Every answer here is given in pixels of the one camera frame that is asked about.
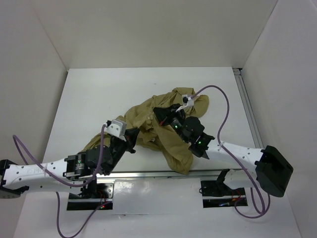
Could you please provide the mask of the khaki zip-up jacket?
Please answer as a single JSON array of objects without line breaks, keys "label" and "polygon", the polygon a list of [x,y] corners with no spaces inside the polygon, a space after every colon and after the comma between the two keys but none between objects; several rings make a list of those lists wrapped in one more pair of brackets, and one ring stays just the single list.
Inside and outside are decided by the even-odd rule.
[{"label": "khaki zip-up jacket", "polygon": [[167,108],[182,103],[182,95],[194,95],[193,88],[177,87],[171,92],[153,95],[143,103],[131,107],[124,116],[117,119],[126,122],[127,128],[137,127],[140,132],[136,144],[153,151],[161,151],[169,168],[177,173],[188,174],[193,154],[171,126],[159,126],[153,108]]}]

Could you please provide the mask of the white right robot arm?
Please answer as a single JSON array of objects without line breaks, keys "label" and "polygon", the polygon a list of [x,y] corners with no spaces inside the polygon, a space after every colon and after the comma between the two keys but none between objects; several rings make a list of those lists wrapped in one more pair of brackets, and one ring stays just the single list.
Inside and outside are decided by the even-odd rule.
[{"label": "white right robot arm", "polygon": [[197,117],[186,117],[179,107],[180,104],[155,107],[153,111],[159,125],[171,126],[182,141],[189,144],[189,151],[196,157],[237,162],[247,170],[245,173],[224,169],[216,182],[219,193],[228,194],[233,189],[257,185],[269,195],[284,196],[294,169],[275,147],[256,149],[218,142],[215,137],[204,133],[205,128]]}]

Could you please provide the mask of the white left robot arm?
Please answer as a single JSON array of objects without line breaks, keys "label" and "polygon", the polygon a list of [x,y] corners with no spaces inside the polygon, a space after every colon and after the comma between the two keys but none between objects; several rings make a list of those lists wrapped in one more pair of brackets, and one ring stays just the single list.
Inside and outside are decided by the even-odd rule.
[{"label": "white left robot arm", "polygon": [[31,192],[68,192],[94,197],[97,176],[111,174],[125,152],[135,153],[140,130],[127,129],[122,138],[101,132],[99,139],[85,151],[57,161],[18,165],[0,162],[0,197],[18,198]]}]

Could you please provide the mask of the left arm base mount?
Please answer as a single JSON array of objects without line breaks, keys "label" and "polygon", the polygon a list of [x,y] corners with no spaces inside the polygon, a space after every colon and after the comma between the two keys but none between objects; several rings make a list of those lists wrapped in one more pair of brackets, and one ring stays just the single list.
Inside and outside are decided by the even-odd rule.
[{"label": "left arm base mount", "polygon": [[113,209],[114,181],[97,181],[81,189],[79,194],[70,193],[67,211],[93,211]]}]

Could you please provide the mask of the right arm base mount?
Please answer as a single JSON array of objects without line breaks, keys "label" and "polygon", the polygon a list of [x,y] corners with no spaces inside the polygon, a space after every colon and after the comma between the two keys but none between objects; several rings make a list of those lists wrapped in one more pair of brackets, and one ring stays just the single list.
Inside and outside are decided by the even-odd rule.
[{"label": "right arm base mount", "polygon": [[202,195],[203,208],[222,208],[248,206],[244,188],[231,189],[224,184],[229,169],[222,170],[216,180],[202,180],[199,193]]}]

